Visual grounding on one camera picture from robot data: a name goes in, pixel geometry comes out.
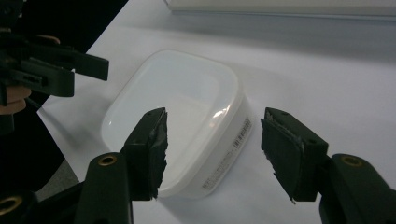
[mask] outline white plastic tub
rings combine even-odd
[[[219,184],[245,144],[253,116],[229,67],[173,50],[150,56],[106,113],[101,134],[120,151],[142,116],[168,112],[167,166],[159,197],[200,198]]]

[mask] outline white table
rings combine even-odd
[[[131,0],[89,53],[110,60],[109,80],[77,76],[73,98],[38,114],[80,181],[108,152],[102,119],[143,61],[162,49],[203,56],[240,77],[256,125],[218,188],[200,200],[134,202],[134,223],[320,223],[315,203],[292,204],[260,149],[267,106],[290,112],[329,144],[370,162],[396,189],[396,22],[231,14],[173,14]]]

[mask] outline dark floor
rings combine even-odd
[[[53,35],[61,44],[86,52],[114,19],[127,0],[28,0],[12,32]],[[34,91],[43,104],[48,95]],[[15,132],[0,136],[0,193],[29,189],[46,198],[77,182],[45,125],[28,105],[14,115]]]

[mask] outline screw hole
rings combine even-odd
[[[350,166],[355,166],[355,167],[360,167],[363,166],[363,162],[361,162],[361,160],[359,160],[358,158],[355,157],[351,157],[351,156],[344,156],[341,158],[341,160]]]
[[[11,196],[0,201],[0,216],[12,212],[22,203],[21,196]]]
[[[110,156],[105,156],[102,159],[99,160],[99,165],[101,166],[108,166],[111,164],[114,164],[117,161],[117,157],[110,155]]]

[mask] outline printed label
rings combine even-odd
[[[206,182],[202,185],[204,189],[212,190],[219,179],[224,175],[225,171],[228,170],[231,163],[235,159],[236,155],[238,155],[241,146],[246,140],[247,133],[251,128],[251,121],[249,118],[246,118],[244,124],[242,126],[241,131],[236,136],[235,140],[233,140],[232,147],[227,151],[218,168],[215,170],[212,176],[210,176]]]

